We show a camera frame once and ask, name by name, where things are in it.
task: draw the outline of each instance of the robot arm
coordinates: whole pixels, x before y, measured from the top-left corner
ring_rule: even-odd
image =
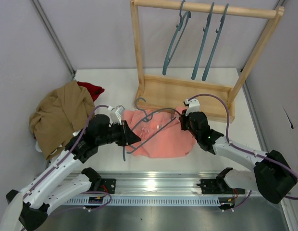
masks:
[[[297,178],[277,164],[262,159],[265,156],[289,167],[281,153],[253,150],[234,141],[228,141],[222,134],[210,128],[206,115],[199,111],[198,100],[186,100],[189,106],[180,116],[181,130],[188,130],[197,140],[198,145],[213,155],[231,159],[250,171],[237,171],[226,168],[216,178],[217,186],[244,188],[259,191],[268,201],[277,204],[296,185]]]
[[[99,188],[101,176],[92,168],[84,169],[74,180],[58,187],[73,170],[96,154],[99,146],[113,142],[118,146],[127,146],[140,141],[127,122],[121,121],[120,115],[123,110],[122,106],[111,108],[113,124],[110,124],[108,116],[95,115],[73,150],[72,146],[79,138],[78,136],[70,140],[56,161],[37,179],[20,192],[11,190],[6,195],[8,203],[17,194],[24,195],[19,220],[27,231],[37,229],[52,211],[70,198],[88,190],[96,191]]]

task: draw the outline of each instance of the white wall panel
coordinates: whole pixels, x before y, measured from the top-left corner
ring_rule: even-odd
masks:
[[[75,69],[136,67],[129,0],[40,0]],[[273,9],[277,0],[219,0],[215,4]],[[194,67],[207,13],[192,13],[169,67]],[[162,67],[179,11],[139,9],[145,67]],[[212,50],[221,15],[212,17],[200,66]],[[212,67],[242,68],[264,19],[227,16]]]
[[[288,1],[247,83],[269,148],[280,151],[298,173],[298,0]],[[298,196],[298,184],[292,193]],[[298,201],[292,203],[298,218]]]
[[[0,0],[0,220],[6,193],[22,189],[46,165],[29,116],[70,79],[30,1]]]

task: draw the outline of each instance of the white table surface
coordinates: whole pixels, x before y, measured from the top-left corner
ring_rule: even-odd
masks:
[[[197,79],[201,79],[204,68],[198,71]],[[192,68],[170,68],[167,75],[190,79]],[[146,69],[148,74],[161,75],[161,69]],[[101,86],[105,89],[95,105],[106,104],[111,106],[123,105],[128,110],[134,110],[133,101],[138,88],[136,69],[99,69],[99,70],[78,70],[75,79],[81,82]],[[235,68],[211,68],[207,82],[220,83],[234,86],[238,79]],[[105,108],[98,109],[96,113],[108,115]],[[226,123],[209,121],[211,128],[225,133]],[[248,110],[247,102],[241,89],[235,99],[235,120],[230,124],[229,136],[232,140],[240,142],[248,147],[260,150],[256,131]],[[233,167],[238,170],[245,168],[227,158],[214,156],[203,151],[197,144],[185,157],[180,158],[148,158],[145,156],[132,156],[126,154],[126,162],[123,161],[122,147],[116,144],[108,144],[99,147],[96,155],[92,156],[79,170],[85,167],[92,167],[97,171],[120,171],[120,172],[185,172],[195,173],[204,171],[221,171],[226,167]]]

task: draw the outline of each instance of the tan garment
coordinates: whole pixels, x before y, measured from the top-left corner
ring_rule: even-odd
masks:
[[[94,108],[88,90],[78,86],[75,80],[53,90],[40,102],[29,118],[29,128],[46,159],[64,149],[72,133],[84,127]]]

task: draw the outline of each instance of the wooden clothes rack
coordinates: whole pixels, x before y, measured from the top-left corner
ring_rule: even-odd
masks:
[[[265,45],[275,31],[280,19],[284,14],[283,7],[275,10],[254,9],[246,7],[229,6],[227,15],[244,16],[268,19],[254,50],[252,51],[246,65],[241,72],[235,86],[229,87],[218,84],[203,83],[197,81],[164,78],[163,76],[146,75],[143,69],[143,55],[141,50],[141,37],[139,30],[138,6],[163,9],[179,10],[181,2],[171,0],[130,0],[132,26],[134,32],[134,44],[136,53],[137,73],[139,86],[136,98],[143,97],[147,102],[139,102],[139,106],[145,109],[156,110],[164,107],[175,108],[182,102],[196,94],[209,93],[220,97],[230,112],[230,121],[235,118],[234,99],[243,86],[246,78],[253,69],[256,61],[261,55]],[[185,2],[182,10],[209,13],[211,4]],[[224,5],[214,5],[213,13],[223,14]],[[223,105],[211,97],[199,98],[201,110],[210,120],[226,121],[226,112]]]

